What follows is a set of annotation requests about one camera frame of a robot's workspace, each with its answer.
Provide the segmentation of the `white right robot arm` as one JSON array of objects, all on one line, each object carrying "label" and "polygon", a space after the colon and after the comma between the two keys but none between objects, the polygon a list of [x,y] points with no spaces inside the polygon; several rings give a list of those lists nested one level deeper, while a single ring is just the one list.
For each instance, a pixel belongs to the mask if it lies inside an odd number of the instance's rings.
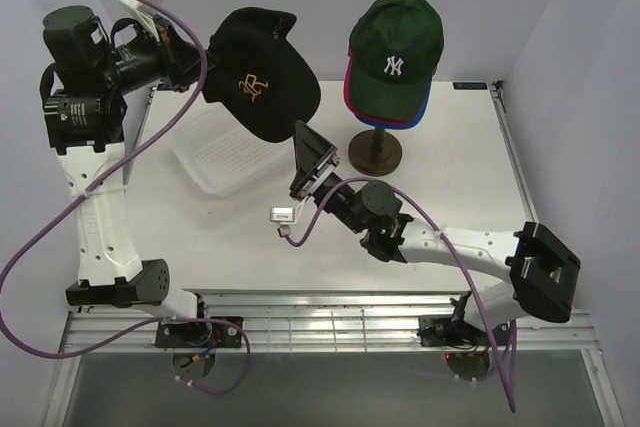
[{"label": "white right robot arm", "polygon": [[351,180],[335,173],[335,146],[302,121],[294,125],[293,146],[291,197],[313,201],[318,214],[361,235],[361,247],[373,258],[454,266],[497,279],[483,291],[470,287],[453,300],[452,314],[429,321],[423,335],[474,344],[526,316],[555,324],[570,320],[581,262],[545,225],[527,221],[515,232],[439,227],[423,212],[402,212],[408,198],[384,181],[363,178],[353,189]]}]

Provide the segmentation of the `blue baseball cap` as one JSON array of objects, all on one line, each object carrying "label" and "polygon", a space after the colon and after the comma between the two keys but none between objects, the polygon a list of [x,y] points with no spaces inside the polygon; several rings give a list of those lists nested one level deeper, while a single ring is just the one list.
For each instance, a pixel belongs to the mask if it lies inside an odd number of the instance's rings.
[{"label": "blue baseball cap", "polygon": [[426,95],[423,99],[423,103],[420,110],[413,118],[409,120],[395,121],[395,120],[381,119],[381,118],[366,118],[365,116],[362,116],[359,114],[355,114],[355,118],[360,122],[364,123],[365,125],[368,125],[371,127],[389,126],[389,127],[392,127],[394,130],[408,130],[415,127],[423,119],[427,110],[430,93],[431,93],[431,88],[428,88],[426,91]]}]

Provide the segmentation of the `white plastic basket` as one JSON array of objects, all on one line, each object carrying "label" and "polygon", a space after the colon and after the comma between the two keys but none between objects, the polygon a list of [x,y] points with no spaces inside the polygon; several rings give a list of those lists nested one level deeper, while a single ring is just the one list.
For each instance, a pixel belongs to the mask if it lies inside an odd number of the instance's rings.
[{"label": "white plastic basket", "polygon": [[243,127],[221,104],[199,103],[171,129],[169,141],[201,190],[229,197],[291,159],[290,139],[269,143]]}]

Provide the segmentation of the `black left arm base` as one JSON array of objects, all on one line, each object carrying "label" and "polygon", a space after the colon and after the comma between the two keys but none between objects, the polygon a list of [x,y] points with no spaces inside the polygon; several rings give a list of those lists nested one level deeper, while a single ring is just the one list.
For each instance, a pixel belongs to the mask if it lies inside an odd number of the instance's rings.
[{"label": "black left arm base", "polygon": [[154,346],[157,348],[239,348],[243,327],[242,316],[222,316],[219,323],[179,322],[162,323],[157,326]]}]

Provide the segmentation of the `black baseball cap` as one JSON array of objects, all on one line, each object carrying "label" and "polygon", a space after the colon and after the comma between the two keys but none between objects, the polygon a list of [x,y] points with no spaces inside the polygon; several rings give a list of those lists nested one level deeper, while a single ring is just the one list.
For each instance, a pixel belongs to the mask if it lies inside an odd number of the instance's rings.
[{"label": "black baseball cap", "polygon": [[393,123],[421,112],[444,51],[443,22],[426,0],[376,0],[348,40],[345,103]]}]

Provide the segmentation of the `magenta baseball cap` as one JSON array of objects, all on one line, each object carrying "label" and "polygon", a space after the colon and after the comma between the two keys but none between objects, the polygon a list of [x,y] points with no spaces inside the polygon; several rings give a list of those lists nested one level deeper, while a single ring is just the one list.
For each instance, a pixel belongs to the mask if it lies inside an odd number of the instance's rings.
[{"label": "magenta baseball cap", "polygon": [[420,110],[443,52],[382,41],[350,47],[346,103],[366,118],[406,121]]}]

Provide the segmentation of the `dark wooden mannequin stand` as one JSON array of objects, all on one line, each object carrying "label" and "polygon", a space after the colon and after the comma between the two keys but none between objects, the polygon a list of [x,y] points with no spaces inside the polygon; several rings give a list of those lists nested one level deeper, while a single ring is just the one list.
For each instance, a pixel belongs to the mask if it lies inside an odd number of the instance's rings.
[{"label": "dark wooden mannequin stand", "polygon": [[348,146],[348,160],[359,173],[382,177],[393,173],[402,160],[398,139],[384,130],[366,130],[355,135]]}]

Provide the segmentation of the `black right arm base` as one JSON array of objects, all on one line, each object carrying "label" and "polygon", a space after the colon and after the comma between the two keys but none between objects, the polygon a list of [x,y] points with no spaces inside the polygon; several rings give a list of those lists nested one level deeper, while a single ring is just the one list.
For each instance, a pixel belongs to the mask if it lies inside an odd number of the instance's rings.
[{"label": "black right arm base", "polygon": [[453,322],[449,317],[420,316],[417,336],[423,347],[447,347],[486,352],[491,348],[488,335],[475,327]]}]

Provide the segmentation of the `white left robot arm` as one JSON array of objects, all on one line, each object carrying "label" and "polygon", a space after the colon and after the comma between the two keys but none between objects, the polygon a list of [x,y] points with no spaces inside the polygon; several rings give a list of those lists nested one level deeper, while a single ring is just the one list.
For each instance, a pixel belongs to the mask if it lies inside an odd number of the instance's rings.
[{"label": "white left robot arm", "polygon": [[[127,27],[134,38],[117,45],[115,33]],[[82,5],[47,14],[43,39],[53,58],[41,79],[46,131],[76,203],[80,260],[77,280],[65,291],[68,304],[181,318],[178,335],[190,346],[205,344],[212,323],[199,313],[198,296],[172,283],[165,260],[144,260],[136,251],[122,169],[131,159],[125,95],[156,81],[177,92],[202,86],[209,55],[161,15],[150,26],[124,18],[106,33],[99,17]]]}]

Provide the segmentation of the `aluminium rail frame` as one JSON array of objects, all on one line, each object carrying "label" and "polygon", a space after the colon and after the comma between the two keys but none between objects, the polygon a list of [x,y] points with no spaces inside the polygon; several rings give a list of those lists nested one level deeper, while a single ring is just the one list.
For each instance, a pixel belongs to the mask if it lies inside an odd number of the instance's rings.
[{"label": "aluminium rail frame", "polygon": [[131,233],[143,255],[161,254],[172,278],[200,292],[216,316],[240,316],[249,340],[218,354],[211,397],[171,378],[169,353],[143,327],[77,363],[59,426],[601,426],[588,315],[564,325],[518,323],[516,407],[498,377],[457,378],[442,350],[423,347],[421,316],[451,312],[464,277],[443,263],[382,263],[334,217],[323,215],[300,248],[268,222],[288,203],[293,161],[218,198],[191,181],[166,136],[129,173]]}]

